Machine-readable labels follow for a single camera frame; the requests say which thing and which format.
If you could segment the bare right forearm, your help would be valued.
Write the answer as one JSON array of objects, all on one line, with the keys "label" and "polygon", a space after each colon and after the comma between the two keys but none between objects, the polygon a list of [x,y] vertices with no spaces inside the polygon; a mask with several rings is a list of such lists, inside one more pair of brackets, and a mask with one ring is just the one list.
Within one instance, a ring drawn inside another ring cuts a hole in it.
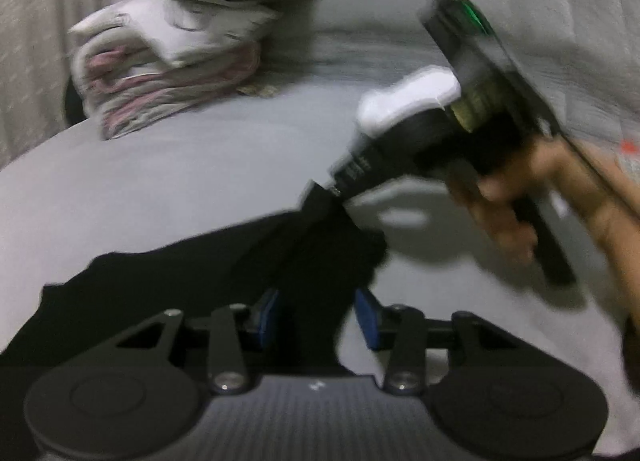
[{"label": "bare right forearm", "polygon": [[639,184],[614,156],[587,143],[553,143],[552,181],[605,255],[639,322]]}]

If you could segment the person right hand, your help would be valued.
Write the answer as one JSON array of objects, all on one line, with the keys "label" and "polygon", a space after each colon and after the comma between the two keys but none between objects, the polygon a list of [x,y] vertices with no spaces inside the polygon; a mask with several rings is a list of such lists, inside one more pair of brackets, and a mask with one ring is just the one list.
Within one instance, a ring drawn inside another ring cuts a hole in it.
[{"label": "person right hand", "polygon": [[608,197],[563,140],[534,140],[503,169],[480,178],[474,187],[454,177],[446,185],[454,202],[469,211],[476,225],[520,262],[533,260],[538,233],[529,222],[518,220],[513,202],[543,187],[559,192],[594,241],[601,241],[608,231]]}]

